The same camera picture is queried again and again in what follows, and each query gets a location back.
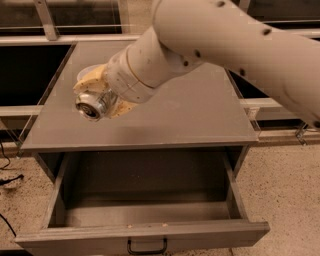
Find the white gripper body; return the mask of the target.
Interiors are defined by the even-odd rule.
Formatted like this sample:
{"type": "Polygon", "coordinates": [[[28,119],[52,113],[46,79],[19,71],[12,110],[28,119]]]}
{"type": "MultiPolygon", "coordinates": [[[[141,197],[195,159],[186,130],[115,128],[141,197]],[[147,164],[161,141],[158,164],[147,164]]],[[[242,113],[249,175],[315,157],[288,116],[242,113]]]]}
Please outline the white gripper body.
{"type": "Polygon", "coordinates": [[[151,99],[156,89],[143,84],[131,70],[127,49],[114,55],[106,65],[105,80],[112,91],[125,101],[142,104],[151,99]]]}

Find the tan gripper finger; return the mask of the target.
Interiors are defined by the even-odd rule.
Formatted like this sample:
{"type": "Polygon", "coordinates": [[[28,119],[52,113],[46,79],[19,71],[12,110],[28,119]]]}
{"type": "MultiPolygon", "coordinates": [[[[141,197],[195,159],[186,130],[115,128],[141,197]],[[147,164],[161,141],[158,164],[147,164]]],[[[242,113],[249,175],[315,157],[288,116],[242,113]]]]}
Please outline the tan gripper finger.
{"type": "Polygon", "coordinates": [[[111,113],[109,114],[109,118],[113,119],[116,117],[120,117],[128,112],[132,111],[137,106],[136,103],[118,100],[115,105],[111,109],[111,113]]]}
{"type": "Polygon", "coordinates": [[[73,86],[74,93],[80,94],[86,91],[98,93],[103,92],[108,87],[108,83],[104,79],[105,69],[106,65],[102,64],[91,72],[87,73],[73,86]]]}

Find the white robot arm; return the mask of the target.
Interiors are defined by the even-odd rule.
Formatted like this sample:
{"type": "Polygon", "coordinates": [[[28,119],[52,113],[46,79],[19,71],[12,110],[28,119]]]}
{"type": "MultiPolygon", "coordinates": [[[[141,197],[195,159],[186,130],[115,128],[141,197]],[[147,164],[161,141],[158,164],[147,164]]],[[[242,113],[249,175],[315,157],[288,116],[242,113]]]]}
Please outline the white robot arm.
{"type": "Polygon", "coordinates": [[[204,63],[320,125],[320,44],[263,24],[231,0],[153,0],[151,26],[74,85],[75,106],[93,121],[120,116],[204,63]]]}

